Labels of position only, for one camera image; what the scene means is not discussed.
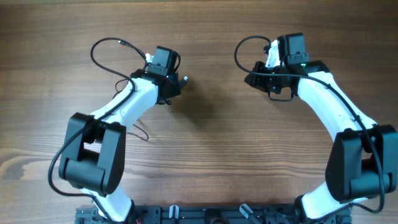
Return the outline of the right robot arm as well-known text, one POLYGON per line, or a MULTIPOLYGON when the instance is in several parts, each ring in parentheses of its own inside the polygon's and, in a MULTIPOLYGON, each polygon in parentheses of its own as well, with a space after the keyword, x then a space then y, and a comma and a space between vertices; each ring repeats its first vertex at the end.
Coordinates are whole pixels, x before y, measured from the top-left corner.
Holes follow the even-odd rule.
POLYGON ((292 204, 268 205, 266 223, 350 223, 353 207, 378 198, 384 208, 386 195, 397 187, 397 131, 369 118, 343 93, 329 68, 312 61, 301 33, 267 40, 265 61, 256 62, 244 81, 279 99, 284 88, 315 112, 329 132, 333 145, 325 181, 292 204))

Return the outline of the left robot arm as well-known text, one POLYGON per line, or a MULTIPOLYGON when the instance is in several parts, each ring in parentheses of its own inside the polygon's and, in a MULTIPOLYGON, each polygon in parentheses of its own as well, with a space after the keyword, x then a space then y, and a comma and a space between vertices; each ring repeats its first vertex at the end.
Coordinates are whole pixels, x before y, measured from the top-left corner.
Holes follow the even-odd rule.
POLYGON ((69 120, 63 146, 54 161, 58 175, 92 199, 100 220, 125 223, 134 202, 120 185, 124 172, 126 136, 139 117, 154 105, 169 105, 187 79, 178 79, 180 55, 158 46, 144 57, 146 66, 126 79, 125 89, 91 114, 75 113, 69 120))

